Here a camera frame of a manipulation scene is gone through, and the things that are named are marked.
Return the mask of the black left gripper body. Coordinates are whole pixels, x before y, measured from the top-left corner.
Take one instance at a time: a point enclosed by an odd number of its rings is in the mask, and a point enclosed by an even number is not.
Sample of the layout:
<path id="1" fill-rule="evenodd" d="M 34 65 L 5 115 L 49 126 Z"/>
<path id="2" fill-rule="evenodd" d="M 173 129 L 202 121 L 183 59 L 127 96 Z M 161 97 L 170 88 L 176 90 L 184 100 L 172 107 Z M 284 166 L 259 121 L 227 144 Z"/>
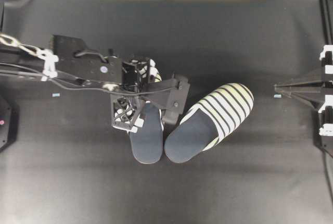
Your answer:
<path id="1" fill-rule="evenodd" d="M 144 100 L 142 98 L 144 87 L 150 82 L 155 82 L 156 76 L 156 63 L 153 59 L 131 59 L 129 62 L 123 62 L 123 83 L 113 88 L 111 95 L 138 96 Z"/>

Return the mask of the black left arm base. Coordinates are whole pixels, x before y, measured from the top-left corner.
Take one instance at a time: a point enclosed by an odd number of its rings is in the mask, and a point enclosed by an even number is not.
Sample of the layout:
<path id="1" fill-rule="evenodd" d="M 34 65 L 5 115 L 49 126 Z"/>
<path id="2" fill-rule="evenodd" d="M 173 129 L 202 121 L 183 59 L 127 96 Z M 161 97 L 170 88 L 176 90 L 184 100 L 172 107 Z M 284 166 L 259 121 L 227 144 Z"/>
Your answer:
<path id="1" fill-rule="evenodd" d="M 20 108 L 1 95 L 1 153 L 17 140 Z"/>

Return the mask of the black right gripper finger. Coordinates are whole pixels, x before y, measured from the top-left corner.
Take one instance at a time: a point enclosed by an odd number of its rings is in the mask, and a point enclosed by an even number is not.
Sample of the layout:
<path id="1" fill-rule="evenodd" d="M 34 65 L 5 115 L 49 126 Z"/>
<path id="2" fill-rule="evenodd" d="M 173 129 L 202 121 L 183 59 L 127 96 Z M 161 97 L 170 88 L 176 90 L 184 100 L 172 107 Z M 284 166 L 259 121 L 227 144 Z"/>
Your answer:
<path id="1" fill-rule="evenodd" d="M 288 88 L 288 87 L 301 87 L 301 88 L 316 88 L 323 84 L 323 69 L 317 68 L 300 77 L 292 78 L 286 82 L 280 82 L 274 85 L 274 88 Z"/>
<path id="2" fill-rule="evenodd" d="M 275 92 L 296 99 L 312 109 L 319 109 L 324 103 L 324 96 L 319 87 L 275 87 Z"/>

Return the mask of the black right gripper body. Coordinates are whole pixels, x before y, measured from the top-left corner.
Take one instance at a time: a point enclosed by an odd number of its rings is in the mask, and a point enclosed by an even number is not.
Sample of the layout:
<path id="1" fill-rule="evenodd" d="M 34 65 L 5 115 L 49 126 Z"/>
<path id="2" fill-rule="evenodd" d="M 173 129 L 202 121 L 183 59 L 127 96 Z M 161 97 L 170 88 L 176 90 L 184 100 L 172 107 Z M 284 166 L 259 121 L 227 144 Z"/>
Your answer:
<path id="1" fill-rule="evenodd" d="M 319 61 L 322 83 L 320 96 L 323 102 L 318 109 L 318 133 L 321 136 L 321 146 L 332 148 L 332 45 L 324 45 Z"/>

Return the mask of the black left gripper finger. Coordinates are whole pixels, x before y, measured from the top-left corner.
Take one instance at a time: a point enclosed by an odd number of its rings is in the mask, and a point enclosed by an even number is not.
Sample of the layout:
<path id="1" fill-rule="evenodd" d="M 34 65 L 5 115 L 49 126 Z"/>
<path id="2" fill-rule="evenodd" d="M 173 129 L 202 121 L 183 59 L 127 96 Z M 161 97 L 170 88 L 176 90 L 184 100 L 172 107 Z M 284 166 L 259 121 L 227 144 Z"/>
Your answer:
<path id="1" fill-rule="evenodd" d="M 149 84 L 149 92 L 162 93 L 173 91 L 182 96 L 188 96 L 188 78 L 180 74 L 173 74 L 172 78 L 170 79 Z"/>
<path id="2" fill-rule="evenodd" d="M 145 95 L 162 111 L 162 121 L 167 125 L 176 125 L 179 116 L 183 113 L 188 96 L 188 88 L 181 90 L 172 89 L 169 91 L 158 92 Z"/>

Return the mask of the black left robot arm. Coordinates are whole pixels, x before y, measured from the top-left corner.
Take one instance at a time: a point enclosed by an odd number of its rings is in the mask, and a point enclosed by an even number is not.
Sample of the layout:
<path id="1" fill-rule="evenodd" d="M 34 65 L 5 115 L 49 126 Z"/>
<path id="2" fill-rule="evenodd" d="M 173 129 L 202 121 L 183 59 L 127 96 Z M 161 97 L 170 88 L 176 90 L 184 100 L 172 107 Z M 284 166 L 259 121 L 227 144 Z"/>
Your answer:
<path id="1" fill-rule="evenodd" d="M 147 103 L 161 112 L 162 123 L 176 124 L 189 92 L 186 77 L 164 80 L 150 58 L 125 61 L 113 53 L 89 49 L 82 39 L 54 35 L 49 48 L 1 34 L 1 75 L 36 78 L 72 91 L 102 91 L 110 95 L 111 124 L 136 132 L 145 121 Z"/>

